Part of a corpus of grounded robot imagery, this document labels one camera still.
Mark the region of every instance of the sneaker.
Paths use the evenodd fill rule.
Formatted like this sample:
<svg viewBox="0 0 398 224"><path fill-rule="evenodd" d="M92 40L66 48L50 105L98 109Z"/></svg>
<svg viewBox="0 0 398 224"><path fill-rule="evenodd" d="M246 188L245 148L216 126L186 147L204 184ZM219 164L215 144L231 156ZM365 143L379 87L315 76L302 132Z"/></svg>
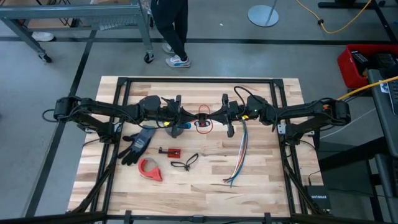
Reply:
<svg viewBox="0 0 398 224"><path fill-rule="evenodd" d="M188 68L191 67L191 61L189 58L187 58L186 61L181 61L180 57L178 55L175 55L174 57L166 59L167 65L173 68Z"/></svg>
<svg viewBox="0 0 398 224"><path fill-rule="evenodd" d="M174 50L171 48L169 44L162 45L163 50L168 54L174 54Z"/></svg>
<svg viewBox="0 0 398 224"><path fill-rule="evenodd" d="M47 32L33 32L33 39L36 41L48 42L54 39L54 35Z"/></svg>

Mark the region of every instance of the person's leg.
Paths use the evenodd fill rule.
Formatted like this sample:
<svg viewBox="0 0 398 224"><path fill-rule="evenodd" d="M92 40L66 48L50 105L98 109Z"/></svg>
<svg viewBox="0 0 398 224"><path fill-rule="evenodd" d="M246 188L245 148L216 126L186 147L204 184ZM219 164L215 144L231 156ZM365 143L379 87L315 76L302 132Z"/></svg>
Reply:
<svg viewBox="0 0 398 224"><path fill-rule="evenodd" d="M152 0L151 9L157 30L174 52L182 59L187 57L173 22L181 9L183 0Z"/></svg>
<svg viewBox="0 0 398 224"><path fill-rule="evenodd" d="M175 31L180 37L181 43L184 46L187 41L188 33L188 0L183 0L183 5L174 19L174 26Z"/></svg>

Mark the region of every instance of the butcher block tabletop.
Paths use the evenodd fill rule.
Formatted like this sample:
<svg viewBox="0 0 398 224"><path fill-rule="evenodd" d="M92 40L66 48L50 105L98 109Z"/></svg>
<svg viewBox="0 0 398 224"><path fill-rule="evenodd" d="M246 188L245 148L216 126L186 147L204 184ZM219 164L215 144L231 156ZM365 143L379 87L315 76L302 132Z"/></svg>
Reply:
<svg viewBox="0 0 398 224"><path fill-rule="evenodd" d="M96 100L112 103L117 80L118 77L102 77ZM288 105L302 104L299 80L285 78L283 81ZM228 94L230 101L237 100L241 104L233 91L236 85L247 88L254 95L262 96L272 104L268 84L162 82L133 82L128 104L138 103L143 97L149 95L164 98L175 98L181 95L182 106L188 112L198 113L200 105L208 105L211 112L214 112L221 108L223 93ZM120 105L124 91L122 87ZM276 92L280 104L278 89ZM246 100L248 94L244 91L239 93ZM206 107L201 109L201 112L208 112ZM109 121L106 116L94 115L94 117L101 121ZM305 119L292 119L292 122L299 123ZM155 126L153 121L144 124ZM225 184L223 179L230 177L234 171L243 127L240 122L234 122L235 135L233 138L228 138L226 126L215 121L213 124L214 128L209 134L199 134L193 126L192 129L186 129L176 139L171 138L162 129L155 132L148 149L141 158L150 157L156 161L162 172L163 182L145 179L140 176L136 164L123 166L118 160L108 214L124 215L126 210L131 210L134 215L263 217L264 213L269 212L272 217L289 217L277 133L271 131L271 126L264 126L258 120L247 121L248 151L243 169L231 187ZM123 136L130 136L140 130L139 126L123 124ZM88 134L86 142L96 138L98 138L96 134ZM303 137L303 140L313 143L309 137ZM130 142L121 140L119 152L129 146ZM172 159L165 154L159 154L159 147L181 149L181 159ZM113 145L109 148L108 162L112 150ZM70 210L77 207L94 186L102 151L103 144L98 141L87 144L83 148L68 206ZM185 162L195 153L198 153L199 157L189 172L170 165L171 161ZM297 146L297 156L302 181L306 184L308 175L319 170L317 154L308 144L300 144ZM313 174L311 181L315 185L323 184L320 173ZM99 195L98 210L102 209L105 186L106 183ZM300 212L299 197L293 183L292 188L295 208L297 212Z"/></svg>

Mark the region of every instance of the metal cart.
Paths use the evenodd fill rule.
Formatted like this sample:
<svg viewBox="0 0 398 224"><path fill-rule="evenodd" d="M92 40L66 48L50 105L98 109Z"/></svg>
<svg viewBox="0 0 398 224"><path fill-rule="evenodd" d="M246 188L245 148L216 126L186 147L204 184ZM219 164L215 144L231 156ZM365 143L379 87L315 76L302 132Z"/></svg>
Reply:
<svg viewBox="0 0 398 224"><path fill-rule="evenodd" d="M151 63L154 59L149 35L149 27L153 27L152 16L148 14L147 9L143 8L140 0L129 0L129 2L127 4L70 4L68 0L58 0L58 4L51 5L3 5L0 6L0 19L47 63L52 62L52 59L45 53L40 44L32 38L32 31L138 28L146 47L144 60L146 63ZM58 18L70 27L58 29L28 28L28 23L31 19L49 18Z"/></svg>

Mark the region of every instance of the yellow cable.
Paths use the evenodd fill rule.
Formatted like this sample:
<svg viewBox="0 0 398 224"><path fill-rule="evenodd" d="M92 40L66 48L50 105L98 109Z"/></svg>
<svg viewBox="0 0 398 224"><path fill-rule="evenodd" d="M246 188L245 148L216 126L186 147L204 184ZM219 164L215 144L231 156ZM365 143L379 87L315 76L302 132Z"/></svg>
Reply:
<svg viewBox="0 0 398 224"><path fill-rule="evenodd" d="M318 19L318 21L320 21L321 19L319 18L319 16L315 13L315 12L313 12L313 11L311 11L311 9L309 9L309 8L307 8L306 6L304 6L299 0L296 0L304 9L306 9L308 12L311 12L311 14L313 14L317 19ZM323 25L323 22L321 23L321 26L322 26L322 29L326 32L326 33L328 33L328 34L335 34L335 33L338 33L338 32L340 32L340 31L342 31L342 30L344 30L345 28L347 28L351 23L353 23L361 14L362 14L362 12L368 7L368 5L370 4L372 2L372 0L369 0L368 1L368 3L366 3L366 5L362 8L362 10L358 13L358 15L356 15L355 17L354 17L354 19L352 19L351 21L349 21L345 26L343 26L342 28L340 28L340 29L338 29L338 30L335 30L335 31L328 31L328 30L326 30L326 28L325 28L325 26Z"/></svg>
<svg viewBox="0 0 398 224"><path fill-rule="evenodd" d="M367 86L358 88L358 89L356 89L356 90L354 90L354 91L352 91L352 92L349 92L349 93L345 94L345 95L342 96L342 97L337 98L337 100L342 100L342 99L347 98L347 97L351 96L352 94L355 94L355 93L357 93L357 92L359 92L359 91L362 91L362 90L365 90L365 89L367 89L367 88L371 88L371 87L380 85L380 84L382 84L382 83L391 82L391 81L394 81L394 80L398 80L398 76L392 77L392 78L388 78L388 79L386 79L386 80L379 81L379 82L377 82L377 83L372 83L372 84L369 84L369 85L367 85Z"/></svg>

